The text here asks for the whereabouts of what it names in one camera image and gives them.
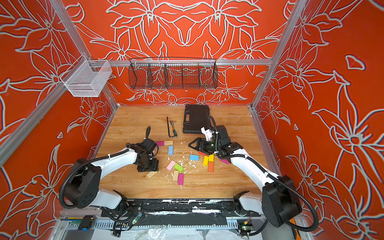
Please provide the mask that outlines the pink block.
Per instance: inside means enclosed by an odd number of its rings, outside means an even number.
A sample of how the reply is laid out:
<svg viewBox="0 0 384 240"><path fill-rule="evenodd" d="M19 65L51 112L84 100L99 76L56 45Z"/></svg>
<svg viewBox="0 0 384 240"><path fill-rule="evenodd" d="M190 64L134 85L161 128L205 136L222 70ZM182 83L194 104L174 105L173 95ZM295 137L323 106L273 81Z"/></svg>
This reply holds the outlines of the pink block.
<svg viewBox="0 0 384 240"><path fill-rule="evenodd" d="M171 170L174 168L175 164L176 164L175 161L171 161L171 162L167 165L166 169L167 169L168 171L171 171Z"/></svg>

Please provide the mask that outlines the magenta block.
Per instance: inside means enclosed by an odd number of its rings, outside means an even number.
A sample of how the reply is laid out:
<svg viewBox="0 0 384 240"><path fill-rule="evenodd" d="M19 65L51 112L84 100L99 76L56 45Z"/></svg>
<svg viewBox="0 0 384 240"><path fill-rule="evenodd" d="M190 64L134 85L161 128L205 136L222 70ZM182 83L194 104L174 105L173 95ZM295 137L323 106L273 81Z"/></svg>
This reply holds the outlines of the magenta block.
<svg viewBox="0 0 384 240"><path fill-rule="evenodd" d="M222 163L225 163L225 164L227 164L227 165L229 165L229 164L230 164L230 162L229 162L228 160L226 160L226 159L220 159L220 161L221 161Z"/></svg>
<svg viewBox="0 0 384 240"><path fill-rule="evenodd" d="M165 142L164 141L158 141L156 142L156 144L161 147L161 146L164 146L165 145Z"/></svg>
<svg viewBox="0 0 384 240"><path fill-rule="evenodd" d="M178 175L178 185L182 186L184 184L184 174Z"/></svg>

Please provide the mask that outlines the black plastic tool case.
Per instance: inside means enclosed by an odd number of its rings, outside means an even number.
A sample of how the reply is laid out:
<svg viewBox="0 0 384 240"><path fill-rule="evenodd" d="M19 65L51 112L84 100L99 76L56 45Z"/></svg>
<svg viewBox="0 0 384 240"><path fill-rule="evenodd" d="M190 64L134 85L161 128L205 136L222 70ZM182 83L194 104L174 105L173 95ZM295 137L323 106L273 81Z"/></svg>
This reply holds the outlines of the black plastic tool case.
<svg viewBox="0 0 384 240"><path fill-rule="evenodd" d="M210 108L207 105L186 105L183 133L202 134L201 128L210 128Z"/></svg>

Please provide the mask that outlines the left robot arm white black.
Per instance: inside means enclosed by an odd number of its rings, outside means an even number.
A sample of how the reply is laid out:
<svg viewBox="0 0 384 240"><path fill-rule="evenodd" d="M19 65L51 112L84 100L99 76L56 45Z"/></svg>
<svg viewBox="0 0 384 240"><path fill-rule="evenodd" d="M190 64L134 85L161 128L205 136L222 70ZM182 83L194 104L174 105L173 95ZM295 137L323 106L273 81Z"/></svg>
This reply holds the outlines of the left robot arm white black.
<svg viewBox="0 0 384 240"><path fill-rule="evenodd" d="M64 209L83 209L88 206L115 210L122 207L126 197L116 191L100 188L107 175L129 165L135 165L139 173L157 172L156 159L159 146L149 138L151 127L140 143L129 144L119 152L104 157L77 160L71 167L59 190L59 202Z"/></svg>

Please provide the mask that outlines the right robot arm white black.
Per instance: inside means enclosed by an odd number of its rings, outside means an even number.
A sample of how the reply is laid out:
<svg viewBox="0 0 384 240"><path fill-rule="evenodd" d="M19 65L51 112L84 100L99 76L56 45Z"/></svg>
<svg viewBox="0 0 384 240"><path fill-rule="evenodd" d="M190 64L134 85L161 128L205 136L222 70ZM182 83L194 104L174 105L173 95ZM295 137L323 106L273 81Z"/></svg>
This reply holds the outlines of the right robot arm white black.
<svg viewBox="0 0 384 240"><path fill-rule="evenodd" d="M288 225L301 232L313 232L319 226L319 216L313 205L296 189L288 176L279 176L253 159L237 142L232 142L225 126L218 126L212 116L209 117L210 127L202 128L204 138L197 138L196 151L205 155L214 155L226 160L245 173L261 190L258 197L251 192L241 192L234 197L238 210L255 212L265 216L266 222L279 228ZM291 222L301 214L302 205L306 205L313 216L308 227L298 226Z"/></svg>

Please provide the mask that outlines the light blue block centre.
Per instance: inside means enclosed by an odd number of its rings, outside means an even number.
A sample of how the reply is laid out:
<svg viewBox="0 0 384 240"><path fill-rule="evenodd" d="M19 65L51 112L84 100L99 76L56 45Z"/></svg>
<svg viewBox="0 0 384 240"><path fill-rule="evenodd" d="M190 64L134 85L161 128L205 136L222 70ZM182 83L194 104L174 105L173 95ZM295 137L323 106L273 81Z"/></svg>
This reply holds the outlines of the light blue block centre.
<svg viewBox="0 0 384 240"><path fill-rule="evenodd" d="M190 160L192 160L192 161L198 161L199 159L200 159L200 157L197 155L190 155Z"/></svg>

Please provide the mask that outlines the yellow block lower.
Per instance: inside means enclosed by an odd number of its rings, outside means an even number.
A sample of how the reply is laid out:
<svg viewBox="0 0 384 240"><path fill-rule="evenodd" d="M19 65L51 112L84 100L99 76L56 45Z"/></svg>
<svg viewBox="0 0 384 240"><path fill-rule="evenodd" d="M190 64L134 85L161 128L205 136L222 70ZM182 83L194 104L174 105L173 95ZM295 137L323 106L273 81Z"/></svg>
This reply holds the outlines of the yellow block lower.
<svg viewBox="0 0 384 240"><path fill-rule="evenodd" d="M204 166L208 166L209 165L209 157L208 156L204 156L203 165Z"/></svg>

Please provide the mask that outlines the black hex key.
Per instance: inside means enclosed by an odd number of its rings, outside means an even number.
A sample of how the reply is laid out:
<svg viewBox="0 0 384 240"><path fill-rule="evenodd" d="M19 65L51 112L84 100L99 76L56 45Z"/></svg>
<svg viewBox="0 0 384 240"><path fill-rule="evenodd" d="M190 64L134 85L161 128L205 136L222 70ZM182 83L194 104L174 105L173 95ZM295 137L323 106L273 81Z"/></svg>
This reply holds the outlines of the black hex key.
<svg viewBox="0 0 384 240"><path fill-rule="evenodd" d="M170 130L170 120L169 120L169 117L167 116L167 128L168 128L168 136L169 136L169 138L176 138L177 136L174 134L175 133L175 131L174 130Z"/></svg>

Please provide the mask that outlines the green block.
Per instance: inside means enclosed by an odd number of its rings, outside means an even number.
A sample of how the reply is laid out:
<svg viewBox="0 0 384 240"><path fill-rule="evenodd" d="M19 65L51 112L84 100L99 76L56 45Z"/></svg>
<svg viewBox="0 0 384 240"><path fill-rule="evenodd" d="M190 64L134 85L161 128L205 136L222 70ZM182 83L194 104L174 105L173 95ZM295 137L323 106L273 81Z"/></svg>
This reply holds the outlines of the green block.
<svg viewBox="0 0 384 240"><path fill-rule="evenodd" d="M184 171L184 168L180 166L179 164L174 164L174 169L182 173Z"/></svg>

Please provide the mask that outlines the orange block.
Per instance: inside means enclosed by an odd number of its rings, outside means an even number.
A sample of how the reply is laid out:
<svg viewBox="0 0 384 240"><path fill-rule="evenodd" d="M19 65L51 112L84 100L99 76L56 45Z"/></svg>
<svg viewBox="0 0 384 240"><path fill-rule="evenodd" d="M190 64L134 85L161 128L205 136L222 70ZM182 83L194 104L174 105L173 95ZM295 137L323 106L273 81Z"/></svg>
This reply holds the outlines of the orange block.
<svg viewBox="0 0 384 240"><path fill-rule="evenodd" d="M209 164L208 164L208 172L210 172L210 173L214 172L214 162L209 162Z"/></svg>

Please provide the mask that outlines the green handled ratchet wrench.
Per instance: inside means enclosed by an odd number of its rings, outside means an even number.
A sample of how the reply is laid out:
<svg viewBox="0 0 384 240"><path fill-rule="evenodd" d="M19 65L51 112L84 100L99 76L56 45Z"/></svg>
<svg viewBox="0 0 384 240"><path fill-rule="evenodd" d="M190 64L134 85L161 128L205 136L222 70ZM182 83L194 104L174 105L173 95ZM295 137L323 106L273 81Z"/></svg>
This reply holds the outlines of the green handled ratchet wrench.
<svg viewBox="0 0 384 240"><path fill-rule="evenodd" d="M174 135L173 138L176 138L178 136L178 134L177 134L177 132L175 130L174 123L175 123L175 121L170 121L170 124L172 126L173 135Z"/></svg>

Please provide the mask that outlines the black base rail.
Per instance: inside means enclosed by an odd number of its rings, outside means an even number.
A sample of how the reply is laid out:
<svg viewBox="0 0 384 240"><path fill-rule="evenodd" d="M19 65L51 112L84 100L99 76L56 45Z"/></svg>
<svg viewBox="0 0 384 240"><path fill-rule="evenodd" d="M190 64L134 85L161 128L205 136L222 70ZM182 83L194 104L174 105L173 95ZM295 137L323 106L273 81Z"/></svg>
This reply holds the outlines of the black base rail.
<svg viewBox="0 0 384 240"><path fill-rule="evenodd" d="M131 207L135 213L169 214L215 214L223 217L259 217L260 214L245 211L233 199L128 199L116 209L104 208L103 217L117 217Z"/></svg>

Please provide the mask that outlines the orange handled tool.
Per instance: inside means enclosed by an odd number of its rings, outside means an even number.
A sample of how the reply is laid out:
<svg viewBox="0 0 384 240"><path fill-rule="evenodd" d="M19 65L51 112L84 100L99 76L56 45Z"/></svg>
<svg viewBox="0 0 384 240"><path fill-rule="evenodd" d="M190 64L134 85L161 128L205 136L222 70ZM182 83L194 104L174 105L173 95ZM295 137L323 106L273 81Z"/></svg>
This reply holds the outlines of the orange handled tool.
<svg viewBox="0 0 384 240"><path fill-rule="evenodd" d="M291 219L290 222L294 225L296 224L296 221L294 219ZM300 232L297 229L292 227L292 231L293 231L293 235L294 235L295 240L302 240L302 238L300 236Z"/></svg>

